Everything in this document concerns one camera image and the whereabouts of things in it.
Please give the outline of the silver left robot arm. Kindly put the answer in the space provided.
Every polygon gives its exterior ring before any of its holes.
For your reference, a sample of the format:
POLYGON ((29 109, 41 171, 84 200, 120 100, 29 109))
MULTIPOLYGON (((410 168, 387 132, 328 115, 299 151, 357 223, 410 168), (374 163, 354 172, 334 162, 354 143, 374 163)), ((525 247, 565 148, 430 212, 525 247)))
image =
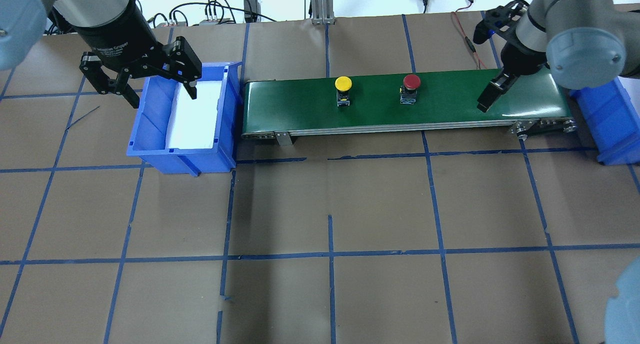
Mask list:
POLYGON ((0 67, 16 68, 45 32, 48 18, 83 39, 79 70, 96 93, 122 96, 137 109, 131 79, 160 76, 183 85, 192 100, 202 62, 182 36, 162 44, 150 28, 139 0, 0 0, 0 67))

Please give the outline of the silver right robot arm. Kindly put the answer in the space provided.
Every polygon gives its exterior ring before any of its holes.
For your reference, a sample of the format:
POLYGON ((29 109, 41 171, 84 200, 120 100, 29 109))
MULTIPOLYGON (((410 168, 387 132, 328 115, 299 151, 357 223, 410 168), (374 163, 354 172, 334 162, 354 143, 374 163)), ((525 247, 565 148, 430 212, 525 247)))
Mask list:
POLYGON ((486 12, 474 44, 505 40, 502 70, 477 100, 482 112, 521 77, 548 66, 562 88, 597 88, 615 78, 638 79, 639 11, 619 11, 613 0, 512 0, 486 12))

